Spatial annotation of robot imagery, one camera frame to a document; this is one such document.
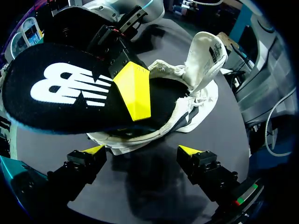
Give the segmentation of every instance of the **white shoelace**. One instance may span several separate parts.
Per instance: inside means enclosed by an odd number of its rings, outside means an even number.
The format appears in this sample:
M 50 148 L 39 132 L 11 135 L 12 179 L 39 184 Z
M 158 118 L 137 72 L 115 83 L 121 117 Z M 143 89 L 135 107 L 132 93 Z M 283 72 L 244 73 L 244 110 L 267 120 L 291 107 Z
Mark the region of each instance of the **white shoelace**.
M 194 96 L 194 101 L 192 102 L 192 105 L 193 106 L 202 106 L 204 104 L 204 102 L 206 102 L 208 99 L 209 99 L 208 96 L 202 96 L 202 92 L 199 91 L 197 96 Z
M 178 75 L 178 76 L 182 76 L 185 73 L 186 70 L 186 66 L 185 65 L 177 65 L 175 66 L 175 71 L 174 74 Z

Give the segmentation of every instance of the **green light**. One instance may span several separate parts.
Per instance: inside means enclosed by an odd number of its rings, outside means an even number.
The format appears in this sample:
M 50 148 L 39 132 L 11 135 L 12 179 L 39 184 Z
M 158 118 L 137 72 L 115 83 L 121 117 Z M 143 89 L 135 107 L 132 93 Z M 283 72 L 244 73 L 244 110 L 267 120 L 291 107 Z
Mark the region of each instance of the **green light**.
M 237 200 L 237 202 L 238 202 L 239 204 L 242 204 L 242 203 L 244 202 L 244 200 L 243 200 L 243 198 L 239 197 L 238 200 Z

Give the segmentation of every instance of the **shoe label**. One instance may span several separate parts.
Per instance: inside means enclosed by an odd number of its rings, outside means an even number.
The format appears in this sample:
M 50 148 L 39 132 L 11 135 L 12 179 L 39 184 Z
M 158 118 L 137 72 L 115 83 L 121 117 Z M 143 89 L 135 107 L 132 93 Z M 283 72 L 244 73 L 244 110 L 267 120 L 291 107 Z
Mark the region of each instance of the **shoe label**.
M 215 43 L 213 47 L 209 48 L 209 52 L 212 56 L 213 62 L 216 63 L 219 60 L 220 57 L 220 51 L 221 51 L 221 44 Z
M 107 96 L 100 93 L 108 93 L 110 83 L 113 82 L 103 75 L 94 80 L 91 71 L 67 63 L 51 64 L 43 74 L 46 79 L 35 83 L 30 95 L 37 101 L 49 103 L 74 104 L 82 94 L 88 99 L 87 105 L 105 106 L 104 103 L 93 99 L 106 100 Z

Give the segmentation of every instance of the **new balance logo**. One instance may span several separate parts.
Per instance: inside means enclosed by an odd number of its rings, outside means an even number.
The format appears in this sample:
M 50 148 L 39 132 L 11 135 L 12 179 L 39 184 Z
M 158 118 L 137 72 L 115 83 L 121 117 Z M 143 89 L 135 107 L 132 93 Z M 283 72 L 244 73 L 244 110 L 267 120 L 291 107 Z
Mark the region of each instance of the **new balance logo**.
M 63 73 L 71 73 L 71 76 L 68 79 L 62 78 Z M 82 93 L 83 97 L 88 99 L 86 100 L 87 105 L 105 106 L 104 103 L 92 99 L 106 100 L 106 96 L 97 93 L 108 93 L 111 84 L 107 81 L 113 81 L 106 76 L 100 75 L 95 82 L 91 71 L 67 63 L 49 65 L 44 71 L 44 76 L 46 79 L 32 86 L 31 97 L 37 101 L 62 104 L 74 104 L 79 94 Z M 88 83 L 101 85 L 104 88 Z

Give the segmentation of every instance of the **shoe tongue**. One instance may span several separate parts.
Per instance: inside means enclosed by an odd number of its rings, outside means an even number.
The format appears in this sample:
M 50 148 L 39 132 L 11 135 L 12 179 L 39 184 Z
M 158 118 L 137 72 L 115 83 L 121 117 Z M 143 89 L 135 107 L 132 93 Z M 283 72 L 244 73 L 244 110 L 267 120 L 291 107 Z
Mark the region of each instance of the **shoe tongue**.
M 199 32 L 192 40 L 183 79 L 198 91 L 209 84 L 228 58 L 222 41 L 208 32 Z

